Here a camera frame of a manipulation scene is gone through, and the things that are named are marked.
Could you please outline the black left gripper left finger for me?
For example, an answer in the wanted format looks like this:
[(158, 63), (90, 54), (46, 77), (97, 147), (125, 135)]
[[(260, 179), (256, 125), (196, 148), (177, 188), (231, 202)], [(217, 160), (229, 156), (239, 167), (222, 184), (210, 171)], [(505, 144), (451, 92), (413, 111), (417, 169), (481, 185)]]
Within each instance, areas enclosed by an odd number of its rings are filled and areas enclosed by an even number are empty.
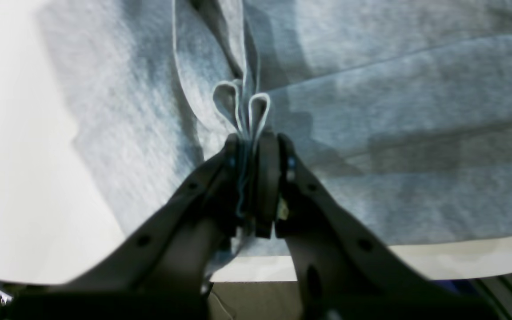
[(9, 320), (163, 320), (208, 318), (202, 287), (216, 257), (232, 258), (242, 228), (240, 179), (248, 143), (230, 135), (168, 203), (104, 260), (63, 285), (23, 293)]

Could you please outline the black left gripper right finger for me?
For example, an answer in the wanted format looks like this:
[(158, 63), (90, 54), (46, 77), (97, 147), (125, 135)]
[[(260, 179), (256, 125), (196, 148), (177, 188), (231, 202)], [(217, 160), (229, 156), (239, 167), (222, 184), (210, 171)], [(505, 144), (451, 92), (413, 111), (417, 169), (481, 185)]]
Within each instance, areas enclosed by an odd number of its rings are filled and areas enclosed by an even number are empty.
[(497, 320), (478, 296), (427, 280), (341, 207), (284, 134), (254, 142), (255, 235), (286, 241), (304, 320)]

